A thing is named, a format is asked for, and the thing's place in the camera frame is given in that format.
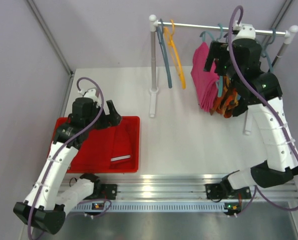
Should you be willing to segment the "teal hanger of pink trousers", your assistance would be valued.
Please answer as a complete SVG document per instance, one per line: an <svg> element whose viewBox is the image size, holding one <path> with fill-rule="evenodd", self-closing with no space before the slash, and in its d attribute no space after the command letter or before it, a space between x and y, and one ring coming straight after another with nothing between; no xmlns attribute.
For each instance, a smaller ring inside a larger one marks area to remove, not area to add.
<svg viewBox="0 0 298 240"><path fill-rule="evenodd" d="M223 26L221 23L218 23L218 27L220 28L220 35L218 38L215 39L214 36L208 30L206 30L200 34L200 38L202 39L202 42L206 41L206 35L209 35L209 37L212 39L212 41L218 42L223 37L223 32L224 32ZM223 94L223 77L222 76L219 76L219 79L216 81L216 87L218 90L217 97L221 97Z"/></svg>

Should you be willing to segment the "pink trousers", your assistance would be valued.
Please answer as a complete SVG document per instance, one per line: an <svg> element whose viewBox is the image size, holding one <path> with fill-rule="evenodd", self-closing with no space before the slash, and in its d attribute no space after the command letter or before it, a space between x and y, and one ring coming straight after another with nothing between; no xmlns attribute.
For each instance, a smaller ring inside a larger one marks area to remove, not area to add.
<svg viewBox="0 0 298 240"><path fill-rule="evenodd" d="M201 109L209 113L218 95L216 82L219 80L219 76L215 73L214 63L210 71L204 71L208 53L208 45L206 42L202 42L193 55L191 77L196 89L198 104Z"/></svg>

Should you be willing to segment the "orange plastic hanger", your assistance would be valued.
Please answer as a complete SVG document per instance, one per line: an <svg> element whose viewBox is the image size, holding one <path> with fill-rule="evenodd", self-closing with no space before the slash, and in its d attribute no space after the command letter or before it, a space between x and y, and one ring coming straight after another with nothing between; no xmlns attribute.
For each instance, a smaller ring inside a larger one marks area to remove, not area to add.
<svg viewBox="0 0 298 240"><path fill-rule="evenodd" d="M171 28L172 28L171 31L166 26L163 27L164 37L166 39L166 42L167 42L167 45L168 45L168 48L169 48L169 52L171 54L171 58L173 60L175 69L177 71L177 75L178 75L179 80L181 82L181 87L182 87L182 89L185 89L186 88L185 75L184 75L184 72L183 72L181 60L179 58L179 54L178 54L175 42L173 40L173 36L174 36L174 33L175 33L175 24L174 24L174 21L172 19L170 19L170 23L171 23Z"/></svg>

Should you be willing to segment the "teal hanger of newspaper trousers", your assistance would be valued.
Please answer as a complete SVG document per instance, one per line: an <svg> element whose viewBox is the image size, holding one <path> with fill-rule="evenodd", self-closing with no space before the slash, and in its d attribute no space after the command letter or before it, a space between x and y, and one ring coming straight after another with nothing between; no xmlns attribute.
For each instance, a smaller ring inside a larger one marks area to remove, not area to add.
<svg viewBox="0 0 298 240"><path fill-rule="evenodd" d="M160 45L163 61L164 61L164 66L167 74L167 81L168 81L168 88L172 88L172 78L171 78L171 73L170 73L170 66L169 66L169 61L168 61L168 56L167 56L167 50L166 50L166 44L164 41L163 33L164 33L164 23L162 19L159 19L161 26L156 27L156 33L158 37L158 42Z"/></svg>

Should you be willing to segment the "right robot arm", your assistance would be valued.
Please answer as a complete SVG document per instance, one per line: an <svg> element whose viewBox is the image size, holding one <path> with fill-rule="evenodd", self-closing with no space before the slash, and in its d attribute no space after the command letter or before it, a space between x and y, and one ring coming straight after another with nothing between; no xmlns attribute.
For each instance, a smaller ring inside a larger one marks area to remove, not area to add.
<svg viewBox="0 0 298 240"><path fill-rule="evenodd" d="M227 77L241 96L242 106L258 125L267 154L262 163L222 178L220 186L227 198L250 186L283 185L298 175L298 151L284 114L281 86L271 71L261 70L261 53L262 46L254 39L213 41L205 63L205 71L215 65L215 73Z"/></svg>

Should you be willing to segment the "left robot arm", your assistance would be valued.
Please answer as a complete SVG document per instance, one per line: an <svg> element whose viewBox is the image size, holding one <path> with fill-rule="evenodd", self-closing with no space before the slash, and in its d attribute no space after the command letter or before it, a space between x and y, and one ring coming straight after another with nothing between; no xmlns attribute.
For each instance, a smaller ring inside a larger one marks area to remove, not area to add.
<svg viewBox="0 0 298 240"><path fill-rule="evenodd" d="M56 234L62 228L69 212L86 199L102 195L98 176L84 173L77 182L63 193L59 188L72 160L92 130L104 130L118 126L122 116L108 100L109 114L102 105L89 97L77 98L72 105L69 119L55 131L45 165L24 201L16 202L15 215L29 228Z"/></svg>

